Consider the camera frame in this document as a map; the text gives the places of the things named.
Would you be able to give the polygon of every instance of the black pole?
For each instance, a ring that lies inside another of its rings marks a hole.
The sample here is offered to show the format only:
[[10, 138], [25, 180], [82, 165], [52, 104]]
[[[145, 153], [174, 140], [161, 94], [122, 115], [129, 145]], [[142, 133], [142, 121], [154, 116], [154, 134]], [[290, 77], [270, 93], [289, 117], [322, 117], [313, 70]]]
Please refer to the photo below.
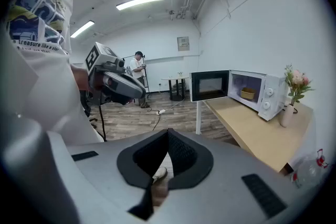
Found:
[[[145, 64], [145, 55], [143, 55], [142, 60], [143, 60], [143, 63]], [[147, 95], [147, 98], [148, 98], [148, 97], [151, 95], [151, 91], [149, 90], [149, 84], [148, 84], [148, 79], [147, 79], [147, 72], [146, 72], [146, 69], [145, 69], [145, 77], [146, 77], [146, 81], [147, 81], [147, 88], [148, 88], [148, 95]]]

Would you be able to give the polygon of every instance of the power strip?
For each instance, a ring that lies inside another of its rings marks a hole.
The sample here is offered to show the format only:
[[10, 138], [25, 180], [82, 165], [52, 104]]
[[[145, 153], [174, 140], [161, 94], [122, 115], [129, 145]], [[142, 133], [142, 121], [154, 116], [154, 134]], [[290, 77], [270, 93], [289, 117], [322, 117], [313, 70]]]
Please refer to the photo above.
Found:
[[157, 114], [157, 115], [161, 115], [161, 114], [163, 114], [164, 112], [166, 112], [166, 111], [163, 109], [163, 110], [160, 110], [159, 112], [157, 112], [156, 114]]

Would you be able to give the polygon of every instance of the plastic bottle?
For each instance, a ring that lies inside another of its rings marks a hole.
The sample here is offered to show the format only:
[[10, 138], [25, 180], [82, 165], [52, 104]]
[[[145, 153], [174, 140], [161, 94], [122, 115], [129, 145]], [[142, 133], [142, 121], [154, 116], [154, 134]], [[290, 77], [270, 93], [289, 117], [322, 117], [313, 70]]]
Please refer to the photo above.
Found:
[[325, 158], [322, 155], [322, 149], [317, 151], [318, 157], [303, 162], [299, 168], [290, 176], [290, 181], [298, 188], [314, 187], [322, 182], [324, 171], [328, 166], [325, 163]]

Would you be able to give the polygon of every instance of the fluorescent light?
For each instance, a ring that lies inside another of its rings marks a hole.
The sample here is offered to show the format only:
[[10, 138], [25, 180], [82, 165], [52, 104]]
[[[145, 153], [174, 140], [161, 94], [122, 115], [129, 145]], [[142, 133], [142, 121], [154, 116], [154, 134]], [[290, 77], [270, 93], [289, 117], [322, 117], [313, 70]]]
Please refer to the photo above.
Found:
[[152, 2], [152, 1], [158, 1], [158, 0], [132, 0], [132, 1], [129, 1], [129, 2], [126, 2], [126, 3], [123, 3], [123, 4], [119, 4], [119, 5], [116, 6], [116, 8], [118, 10], [122, 10], [122, 9], [125, 9], [125, 8], [129, 8], [129, 7], [132, 7], [132, 6], [136, 6], [136, 5], [139, 5], [139, 4]]
[[88, 21], [86, 24], [84, 24], [81, 28], [79, 28], [76, 32], [74, 32], [70, 37], [77, 37], [80, 33], [82, 33], [84, 30], [88, 29], [90, 26], [94, 25], [94, 21]]

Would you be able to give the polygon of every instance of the black rubber pad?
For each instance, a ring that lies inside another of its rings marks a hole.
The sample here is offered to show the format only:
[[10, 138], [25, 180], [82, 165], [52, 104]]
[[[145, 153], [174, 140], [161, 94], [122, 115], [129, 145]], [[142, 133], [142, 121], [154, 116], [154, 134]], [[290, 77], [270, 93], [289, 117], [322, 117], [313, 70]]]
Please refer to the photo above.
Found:
[[242, 176], [242, 180], [268, 218], [274, 217], [287, 207], [258, 175]]
[[205, 146], [166, 129], [123, 149], [117, 157], [117, 167], [129, 185], [147, 189], [167, 153], [174, 172], [168, 190], [197, 186], [214, 165], [214, 158]]
[[98, 156], [97, 152], [88, 151], [88, 152], [72, 155], [71, 157], [76, 162], [76, 161], [81, 161], [82, 159], [88, 159], [88, 158], [92, 158], [92, 157], [95, 157], [95, 156]]

